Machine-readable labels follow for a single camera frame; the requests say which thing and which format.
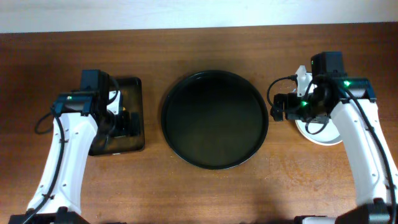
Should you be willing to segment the cream white plate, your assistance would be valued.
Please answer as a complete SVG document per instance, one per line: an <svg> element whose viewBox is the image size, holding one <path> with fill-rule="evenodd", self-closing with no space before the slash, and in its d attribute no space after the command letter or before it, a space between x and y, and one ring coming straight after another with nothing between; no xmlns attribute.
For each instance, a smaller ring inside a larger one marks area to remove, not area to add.
<svg viewBox="0 0 398 224"><path fill-rule="evenodd" d="M333 124L332 120L329 119L328 124L325 128L318 134L311 134L315 131L318 131L322 128L322 124L318 123L310 123L308 125L308 132L305 129L306 123L296 120L295 121L296 127L298 128L299 132L309 141L322 145L322 146L333 146L342 142L342 138Z"/></svg>

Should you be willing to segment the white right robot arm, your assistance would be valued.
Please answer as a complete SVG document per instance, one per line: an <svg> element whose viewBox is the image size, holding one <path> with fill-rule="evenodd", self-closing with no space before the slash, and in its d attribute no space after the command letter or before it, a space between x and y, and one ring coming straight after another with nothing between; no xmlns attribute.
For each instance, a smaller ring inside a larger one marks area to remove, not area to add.
<svg viewBox="0 0 398 224"><path fill-rule="evenodd" d="M317 76L309 82L295 75L304 92L267 97L280 121L310 124L332 120L348 156L356 190L356 208L336 217L302 215L295 223L397 223L397 167L379 124L373 88L365 78Z"/></svg>

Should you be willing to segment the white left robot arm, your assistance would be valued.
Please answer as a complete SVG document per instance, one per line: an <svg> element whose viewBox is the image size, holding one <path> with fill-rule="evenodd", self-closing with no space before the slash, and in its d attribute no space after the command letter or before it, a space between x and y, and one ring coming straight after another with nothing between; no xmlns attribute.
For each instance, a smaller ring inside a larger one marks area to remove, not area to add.
<svg viewBox="0 0 398 224"><path fill-rule="evenodd" d="M120 91L105 99L90 92L58 97L50 110L53 135L39 186L21 215L10 223L86 223L81 186L88 156L110 156L143 148L141 122L122 106Z"/></svg>

